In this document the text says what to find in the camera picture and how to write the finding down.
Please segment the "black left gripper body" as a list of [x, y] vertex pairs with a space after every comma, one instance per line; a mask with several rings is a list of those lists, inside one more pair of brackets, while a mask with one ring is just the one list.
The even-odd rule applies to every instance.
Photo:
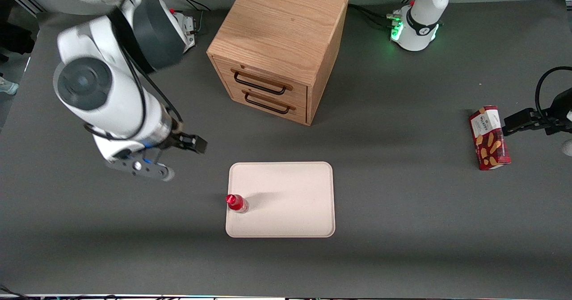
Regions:
[[565, 90], [558, 94], [547, 109], [541, 110], [541, 120], [545, 124], [546, 135], [556, 133], [572, 133], [571, 122], [572, 91]]

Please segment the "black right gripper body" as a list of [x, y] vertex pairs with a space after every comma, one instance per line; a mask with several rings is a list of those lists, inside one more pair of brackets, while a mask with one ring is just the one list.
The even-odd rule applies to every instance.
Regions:
[[208, 142], [198, 135], [172, 132], [166, 139], [166, 146], [178, 148], [183, 151], [193, 151], [197, 154], [204, 154], [206, 153]]

